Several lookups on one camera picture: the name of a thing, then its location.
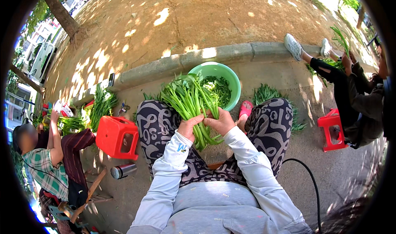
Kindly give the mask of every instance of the black hat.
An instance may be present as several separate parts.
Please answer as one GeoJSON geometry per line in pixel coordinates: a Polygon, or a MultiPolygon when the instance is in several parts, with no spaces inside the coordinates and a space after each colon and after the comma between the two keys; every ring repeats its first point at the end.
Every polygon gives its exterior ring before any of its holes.
{"type": "Polygon", "coordinates": [[[12,145],[16,152],[22,154],[22,150],[18,146],[22,134],[24,132],[33,132],[33,131],[36,131],[36,129],[32,124],[23,124],[21,126],[17,126],[14,128],[14,131],[12,132],[12,145]]]}

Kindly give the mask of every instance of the red plastic stool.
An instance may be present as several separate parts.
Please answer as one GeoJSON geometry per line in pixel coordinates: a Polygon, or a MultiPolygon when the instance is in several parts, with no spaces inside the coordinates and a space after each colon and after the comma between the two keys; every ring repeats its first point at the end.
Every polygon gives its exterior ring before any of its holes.
{"type": "Polygon", "coordinates": [[[328,114],[326,114],[323,117],[320,117],[318,119],[318,127],[324,129],[324,135],[326,136],[327,146],[323,147],[324,152],[348,147],[348,145],[344,143],[345,136],[341,125],[341,119],[340,119],[340,114],[338,112],[338,108],[335,109],[331,108],[328,114]],[[339,142],[337,144],[333,144],[331,142],[330,131],[329,131],[329,127],[335,125],[338,125],[340,127],[340,132],[338,133],[338,138],[337,138],[339,142]]]}
{"type": "Polygon", "coordinates": [[[138,137],[135,123],[124,117],[103,116],[96,134],[96,145],[110,157],[137,160],[138,137]]]}

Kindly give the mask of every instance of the white sneaker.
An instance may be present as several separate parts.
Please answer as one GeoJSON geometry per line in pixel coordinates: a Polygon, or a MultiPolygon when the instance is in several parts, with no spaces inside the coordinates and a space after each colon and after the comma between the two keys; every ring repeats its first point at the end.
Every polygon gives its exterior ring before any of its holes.
{"type": "Polygon", "coordinates": [[[330,46],[329,41],[326,38],[324,38],[322,40],[322,48],[320,49],[320,55],[324,58],[328,58],[331,49],[332,47],[330,46]]]}
{"type": "Polygon", "coordinates": [[[291,34],[287,33],[285,35],[284,44],[286,49],[291,53],[291,55],[293,55],[295,60],[302,60],[301,55],[303,53],[303,48],[291,34]]]}

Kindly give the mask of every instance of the black and gray letter-print pants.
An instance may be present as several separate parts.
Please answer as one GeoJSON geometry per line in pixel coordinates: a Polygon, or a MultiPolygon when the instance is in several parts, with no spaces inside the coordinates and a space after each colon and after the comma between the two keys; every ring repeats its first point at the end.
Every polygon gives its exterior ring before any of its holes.
{"type": "MultiPolygon", "coordinates": [[[[137,107],[136,120],[140,144],[152,176],[154,161],[164,154],[168,142],[180,124],[180,115],[156,100],[145,100],[137,107]]],[[[246,121],[247,137],[271,162],[277,176],[289,144],[293,110],[284,98],[273,98],[253,108],[246,121]]],[[[209,169],[198,152],[191,147],[186,159],[187,171],[182,173],[180,187],[192,182],[227,181],[246,186],[235,156],[217,169],[209,169]]]]}

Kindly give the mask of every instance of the red slipper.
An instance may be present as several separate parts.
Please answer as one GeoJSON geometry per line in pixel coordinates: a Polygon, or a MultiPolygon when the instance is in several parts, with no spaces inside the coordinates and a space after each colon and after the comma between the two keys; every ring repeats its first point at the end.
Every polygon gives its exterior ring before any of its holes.
{"type": "Polygon", "coordinates": [[[240,110],[239,110],[239,118],[241,117],[241,115],[242,114],[247,114],[248,116],[250,116],[250,113],[251,113],[251,110],[253,109],[253,103],[251,103],[250,101],[243,101],[243,103],[242,103],[242,105],[241,105],[241,108],[240,108],[240,110]],[[249,104],[250,105],[250,109],[247,109],[245,106],[244,106],[244,103],[247,103],[247,104],[249,104]]]}

